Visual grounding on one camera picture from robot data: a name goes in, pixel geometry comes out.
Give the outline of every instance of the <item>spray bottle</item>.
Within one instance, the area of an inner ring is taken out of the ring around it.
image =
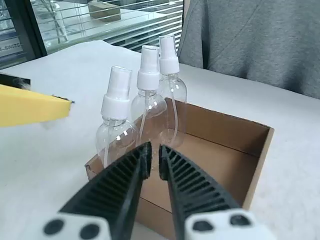
[[[103,124],[96,132],[96,150],[106,168],[140,142],[136,126],[128,121],[129,91],[132,71],[119,66],[111,68],[109,85],[103,97]]]
[[[159,48],[156,46],[142,46],[141,65],[138,71],[138,95],[131,105],[132,119],[141,136],[141,143],[150,141],[152,144],[152,169],[158,166],[158,149],[160,144],[167,141],[167,103],[157,93],[160,81]]]
[[[176,52],[175,35],[159,37],[160,80],[159,92],[168,108],[167,138],[172,148],[180,146],[186,134],[187,87],[179,78],[179,60]]]

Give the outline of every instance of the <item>window blinds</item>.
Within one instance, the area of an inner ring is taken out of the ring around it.
[[[105,40],[140,51],[158,45],[161,35],[182,32],[183,0],[32,0],[32,9],[48,53],[68,46]]]

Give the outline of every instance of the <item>yellow sponge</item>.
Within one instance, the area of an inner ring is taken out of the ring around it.
[[[0,84],[0,127],[46,122],[69,115],[71,101]]]

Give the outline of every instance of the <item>window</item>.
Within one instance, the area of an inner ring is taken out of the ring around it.
[[[30,1],[48,53],[91,40],[139,52],[166,34],[179,46],[183,0]]]
[[[26,9],[24,1],[0,0],[0,69],[47,54],[42,41],[37,40],[37,29],[32,27]]]

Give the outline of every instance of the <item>black screw hole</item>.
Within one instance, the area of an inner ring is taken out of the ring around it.
[[[250,221],[243,215],[234,215],[230,219],[230,224],[233,226],[249,226]]]
[[[61,231],[65,222],[61,219],[54,219],[49,221],[43,228],[43,232],[46,235],[54,235]]]
[[[80,237],[84,240],[94,239],[98,236],[100,227],[97,224],[85,225],[80,231]]]
[[[194,231],[198,231],[198,232],[207,232],[207,231],[211,231],[214,229],[214,227],[207,221],[196,221],[193,224],[193,228]]]

